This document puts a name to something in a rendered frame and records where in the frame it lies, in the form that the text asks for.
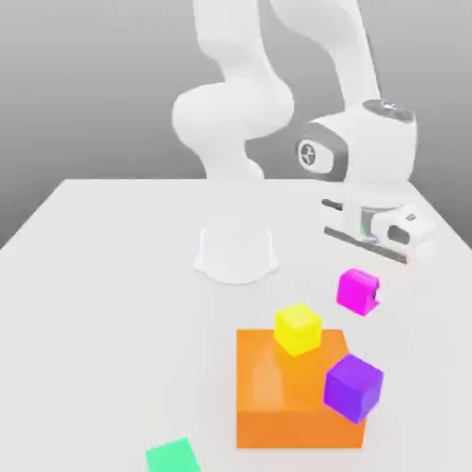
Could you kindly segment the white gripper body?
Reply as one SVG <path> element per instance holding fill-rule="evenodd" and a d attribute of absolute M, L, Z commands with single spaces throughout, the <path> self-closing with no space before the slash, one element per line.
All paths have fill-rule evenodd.
<path fill-rule="evenodd" d="M 380 250 L 371 250 L 363 243 L 326 226 L 323 230 L 323 270 L 334 278 L 350 268 L 378 277 L 381 281 L 411 281 L 414 266 L 402 264 Z"/>

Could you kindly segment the small magenta cube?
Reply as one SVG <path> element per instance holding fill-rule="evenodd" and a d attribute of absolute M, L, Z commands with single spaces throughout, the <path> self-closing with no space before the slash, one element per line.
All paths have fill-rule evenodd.
<path fill-rule="evenodd" d="M 361 316 L 366 316 L 379 302 L 376 299 L 380 279 L 367 272 L 350 268 L 338 281 L 336 302 Z"/>

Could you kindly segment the small yellow cube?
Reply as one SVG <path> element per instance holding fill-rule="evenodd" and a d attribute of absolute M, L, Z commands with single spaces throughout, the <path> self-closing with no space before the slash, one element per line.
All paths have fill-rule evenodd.
<path fill-rule="evenodd" d="M 278 310 L 274 338 L 292 357 L 321 346 L 323 320 L 304 303 Z"/>

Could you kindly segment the small purple cube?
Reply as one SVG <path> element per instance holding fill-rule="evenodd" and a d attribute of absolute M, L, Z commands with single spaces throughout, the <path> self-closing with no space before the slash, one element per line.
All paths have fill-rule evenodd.
<path fill-rule="evenodd" d="M 324 403 L 354 424 L 360 424 L 377 405 L 384 372 L 348 354 L 325 376 Z"/>

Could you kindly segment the small green cube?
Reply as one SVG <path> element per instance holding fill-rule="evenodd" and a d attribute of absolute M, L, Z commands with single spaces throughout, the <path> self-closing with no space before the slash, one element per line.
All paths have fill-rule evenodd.
<path fill-rule="evenodd" d="M 147 472 L 202 472 L 187 438 L 146 451 Z"/>

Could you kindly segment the large orange box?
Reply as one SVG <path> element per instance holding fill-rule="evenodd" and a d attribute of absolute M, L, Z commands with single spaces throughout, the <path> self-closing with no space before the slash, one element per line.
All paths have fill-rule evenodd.
<path fill-rule="evenodd" d="M 325 329 L 321 346 L 298 357 L 269 329 L 237 331 L 236 446 L 360 448 L 366 422 L 355 424 L 324 404 L 325 375 L 347 354 L 336 329 Z"/>

